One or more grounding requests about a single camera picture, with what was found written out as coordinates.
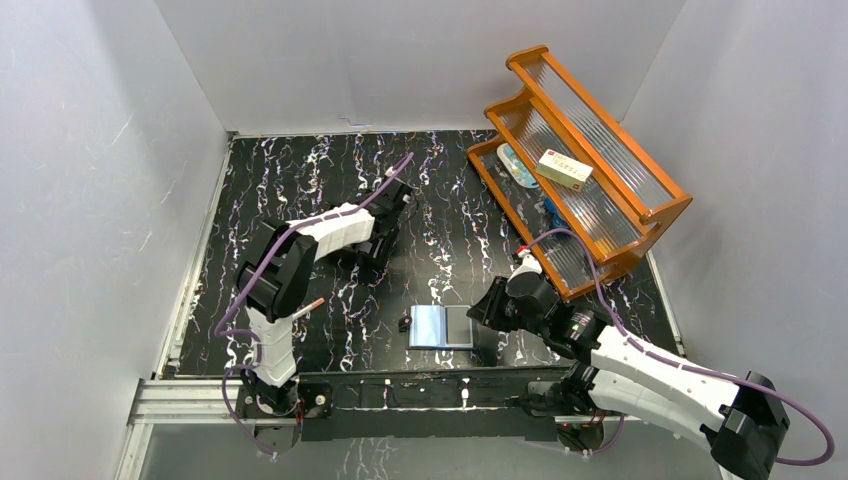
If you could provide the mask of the black box of cards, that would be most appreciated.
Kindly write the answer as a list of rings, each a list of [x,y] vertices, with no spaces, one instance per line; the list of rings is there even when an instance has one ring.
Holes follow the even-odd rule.
[[[387,265],[392,248],[400,233],[400,228],[375,227],[364,241],[343,247],[339,257],[347,265],[358,265],[374,271],[382,271]]]

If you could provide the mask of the black card holder wallet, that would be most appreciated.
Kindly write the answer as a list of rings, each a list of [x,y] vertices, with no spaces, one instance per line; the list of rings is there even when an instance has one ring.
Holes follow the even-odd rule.
[[[472,349],[451,349],[445,342],[445,307],[452,305],[412,305],[398,320],[399,332],[407,336],[407,348],[411,350],[458,350],[470,351],[477,344],[477,326],[474,327]]]

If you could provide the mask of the black silver card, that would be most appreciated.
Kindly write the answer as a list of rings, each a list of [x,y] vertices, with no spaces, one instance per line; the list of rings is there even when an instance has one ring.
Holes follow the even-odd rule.
[[[451,349],[472,349],[474,346],[474,322],[467,315],[469,307],[452,305],[445,307],[445,342]]]

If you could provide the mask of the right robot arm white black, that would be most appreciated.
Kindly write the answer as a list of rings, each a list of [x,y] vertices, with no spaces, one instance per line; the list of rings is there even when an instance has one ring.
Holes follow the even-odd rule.
[[[564,301],[539,273],[497,277],[468,316],[498,331],[525,330],[573,361],[552,393],[577,414],[594,408],[635,416],[707,450],[741,479],[766,479],[790,427],[773,382],[754,371],[731,381],[699,374],[698,365],[613,325],[609,315]]]

